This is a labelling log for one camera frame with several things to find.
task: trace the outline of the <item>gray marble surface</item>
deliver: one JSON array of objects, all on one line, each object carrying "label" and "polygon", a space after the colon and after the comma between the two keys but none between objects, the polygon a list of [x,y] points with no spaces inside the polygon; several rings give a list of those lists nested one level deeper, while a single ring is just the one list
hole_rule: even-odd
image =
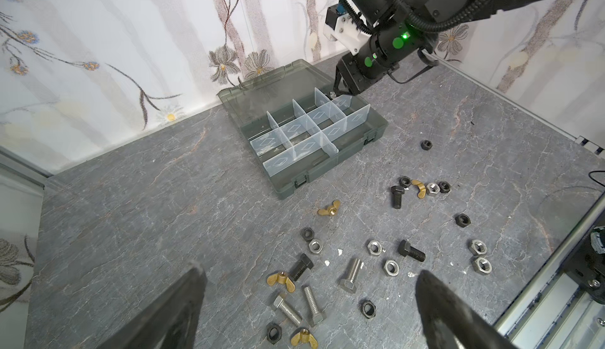
[{"label": "gray marble surface", "polygon": [[[335,60],[320,68],[333,72]],[[402,63],[397,77],[422,65]],[[388,121],[385,135],[279,201],[222,106],[118,148],[49,180],[45,190],[26,348],[94,348],[151,303],[192,262],[208,276],[197,348],[285,348],[295,327],[271,309],[266,278],[300,253],[315,262],[287,296],[308,316],[313,286],[328,318],[320,347],[424,347],[414,283],[431,270],[488,322],[515,298],[601,194],[587,177],[603,160],[462,76],[438,67],[406,86],[383,79],[363,95]],[[430,139],[430,151],[419,143]],[[398,176],[447,180],[447,195],[406,193]],[[336,217],[316,211],[334,199]],[[454,224],[464,212],[473,221]],[[308,252],[299,231],[324,241]],[[366,242],[386,252],[370,257]],[[409,239],[424,263],[396,253]],[[494,271],[473,272],[470,239],[483,239]],[[337,288],[350,259],[364,262],[351,295]],[[382,262],[395,259],[398,277]],[[366,320],[359,303],[372,300]],[[265,339],[269,322],[284,338]]]}]

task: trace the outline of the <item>transparent lid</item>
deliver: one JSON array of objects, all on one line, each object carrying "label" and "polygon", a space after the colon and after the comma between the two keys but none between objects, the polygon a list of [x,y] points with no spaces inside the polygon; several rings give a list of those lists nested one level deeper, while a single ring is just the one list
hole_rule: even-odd
[{"label": "transparent lid", "polygon": [[276,111],[286,104],[292,104],[292,100],[312,96],[314,88],[328,94],[333,82],[313,65],[296,60],[233,88],[223,89],[218,97],[235,124],[242,127],[266,117],[267,111]]}]

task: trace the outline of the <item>green plastic box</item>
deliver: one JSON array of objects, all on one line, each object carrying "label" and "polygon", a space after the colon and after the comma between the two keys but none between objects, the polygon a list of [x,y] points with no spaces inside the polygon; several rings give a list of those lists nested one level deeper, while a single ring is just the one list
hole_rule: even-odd
[{"label": "green plastic box", "polygon": [[281,200],[378,140],[389,125],[359,96],[329,98],[332,85],[297,60],[218,93]]}]

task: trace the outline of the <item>robotic arm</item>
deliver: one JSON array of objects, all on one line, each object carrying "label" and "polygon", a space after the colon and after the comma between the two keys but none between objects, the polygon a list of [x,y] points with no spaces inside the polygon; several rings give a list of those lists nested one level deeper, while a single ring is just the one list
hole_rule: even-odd
[{"label": "robotic arm", "polygon": [[[324,35],[343,43],[350,53],[337,65],[337,95],[359,94],[389,75],[406,83],[437,65],[422,53],[432,53],[437,33],[460,23],[487,19],[498,10],[520,8],[540,0],[348,0],[330,6]],[[400,82],[391,73],[407,55],[418,52],[427,67]],[[346,90],[340,89],[341,81]]]}]

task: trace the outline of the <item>gray flower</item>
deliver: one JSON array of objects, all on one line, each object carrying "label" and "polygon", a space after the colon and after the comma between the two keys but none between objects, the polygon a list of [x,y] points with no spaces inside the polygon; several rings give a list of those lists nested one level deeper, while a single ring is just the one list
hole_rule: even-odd
[{"label": "gray flower", "polygon": [[263,73],[273,71],[273,67],[267,66],[269,60],[271,60],[271,57],[267,55],[266,49],[262,50],[260,55],[258,52],[249,54],[246,61],[244,61],[244,65],[246,65],[246,68],[250,71],[246,74],[245,79],[250,80]]},{"label": "gray flower", "polygon": [[439,33],[439,45],[437,50],[444,52],[445,55],[452,54],[457,55],[462,50],[462,44],[459,40],[463,40],[468,35],[468,25],[458,25],[448,31]]},{"label": "gray flower", "polygon": [[227,74],[239,73],[237,65],[233,64],[233,61],[237,58],[237,53],[231,48],[224,46],[219,47],[216,52],[210,51],[208,56],[210,58],[210,66],[216,67],[216,73],[212,75],[212,81],[217,81],[220,84],[229,83]]},{"label": "gray flower", "polygon": [[16,264],[18,254],[19,249],[16,245],[0,239],[0,281],[12,286],[21,281],[19,269],[13,266]]}]

